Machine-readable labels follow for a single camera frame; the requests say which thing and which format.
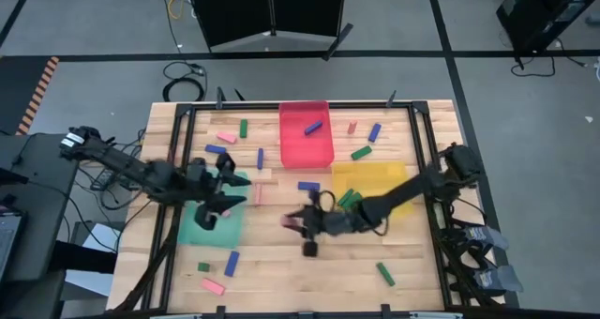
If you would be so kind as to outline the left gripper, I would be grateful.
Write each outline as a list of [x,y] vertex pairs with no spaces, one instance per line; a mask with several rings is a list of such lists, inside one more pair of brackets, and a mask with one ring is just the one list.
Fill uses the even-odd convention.
[[[219,178],[232,187],[249,186],[251,181],[234,173],[236,164],[228,153],[219,154],[216,163]],[[206,161],[195,158],[187,165],[186,200],[205,202],[215,211],[226,211],[247,200],[245,196],[217,195],[217,180],[206,169]]]

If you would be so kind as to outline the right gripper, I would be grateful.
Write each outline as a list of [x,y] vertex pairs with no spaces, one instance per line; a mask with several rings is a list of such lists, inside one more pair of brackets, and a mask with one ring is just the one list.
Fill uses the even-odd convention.
[[324,211],[316,206],[303,207],[292,213],[285,214],[286,218],[304,219],[304,226],[292,225],[291,229],[304,239],[313,235],[325,233],[331,236],[357,233],[364,223],[356,214],[337,211]]

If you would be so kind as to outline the red translucent plastic bin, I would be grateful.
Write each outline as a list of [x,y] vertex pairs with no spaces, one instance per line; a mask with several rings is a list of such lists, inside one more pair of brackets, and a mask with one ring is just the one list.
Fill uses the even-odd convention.
[[[280,160],[286,169],[328,167],[335,158],[329,103],[325,100],[286,101],[279,104]],[[304,130],[321,120],[310,135]]]

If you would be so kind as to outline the teal translucent plastic bin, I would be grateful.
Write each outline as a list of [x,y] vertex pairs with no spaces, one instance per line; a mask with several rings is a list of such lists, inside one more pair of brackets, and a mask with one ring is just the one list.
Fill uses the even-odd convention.
[[198,202],[188,201],[183,208],[177,242],[180,245],[235,249],[240,241],[248,202],[229,209],[227,217],[218,216],[213,230],[204,230],[194,219]]

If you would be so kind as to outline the yellow translucent plastic bin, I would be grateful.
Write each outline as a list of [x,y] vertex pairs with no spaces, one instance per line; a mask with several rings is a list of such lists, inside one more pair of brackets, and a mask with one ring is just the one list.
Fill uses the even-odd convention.
[[406,166],[401,161],[336,162],[332,166],[332,192],[337,199],[335,210],[342,210],[339,200],[349,190],[362,197],[379,196],[409,178]]

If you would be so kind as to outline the black power adapter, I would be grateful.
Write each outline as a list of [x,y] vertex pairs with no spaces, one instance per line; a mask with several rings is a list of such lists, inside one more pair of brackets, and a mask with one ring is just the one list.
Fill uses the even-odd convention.
[[104,191],[115,181],[115,172],[103,169],[91,182],[90,190]]

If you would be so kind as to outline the white floor box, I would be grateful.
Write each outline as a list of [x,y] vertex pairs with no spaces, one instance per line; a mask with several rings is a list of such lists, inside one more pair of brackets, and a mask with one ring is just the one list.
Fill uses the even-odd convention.
[[[77,223],[77,232],[74,239],[75,244],[87,249],[106,252],[115,248],[116,238],[120,234],[118,230],[114,230],[102,223],[91,223],[88,227],[92,230],[92,234],[89,234],[83,225]],[[113,275],[68,270],[66,282],[102,296],[109,296],[113,283]]]

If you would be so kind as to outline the black folding screen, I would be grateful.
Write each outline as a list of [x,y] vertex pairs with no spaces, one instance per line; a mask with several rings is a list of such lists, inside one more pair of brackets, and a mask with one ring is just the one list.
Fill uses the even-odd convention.
[[352,32],[342,22],[345,0],[190,0],[208,48],[267,34],[329,37],[329,60]]

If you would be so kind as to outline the black desk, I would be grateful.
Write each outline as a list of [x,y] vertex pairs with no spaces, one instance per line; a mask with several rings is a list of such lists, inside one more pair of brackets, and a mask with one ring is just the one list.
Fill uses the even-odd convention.
[[4,281],[34,281],[48,270],[56,237],[65,214],[77,164],[60,156],[62,134],[0,135],[0,168],[29,179],[25,185],[0,187],[0,198],[16,197],[14,206],[25,212],[16,247]]

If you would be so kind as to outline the dark laptop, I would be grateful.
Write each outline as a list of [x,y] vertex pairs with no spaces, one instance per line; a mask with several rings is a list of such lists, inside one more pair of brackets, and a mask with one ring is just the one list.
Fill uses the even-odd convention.
[[22,229],[24,215],[14,212],[0,213],[0,283],[8,270],[17,238]]

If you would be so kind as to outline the black hazard-striped floor mat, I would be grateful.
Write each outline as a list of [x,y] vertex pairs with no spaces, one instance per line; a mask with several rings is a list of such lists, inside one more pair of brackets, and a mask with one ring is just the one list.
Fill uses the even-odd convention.
[[27,134],[60,59],[0,56],[0,135]]

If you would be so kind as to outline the black equipment rack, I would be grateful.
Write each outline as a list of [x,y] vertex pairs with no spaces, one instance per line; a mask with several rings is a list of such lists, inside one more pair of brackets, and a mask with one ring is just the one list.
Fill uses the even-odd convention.
[[501,0],[496,16],[516,58],[534,56],[556,43],[574,23],[597,16],[600,0]]

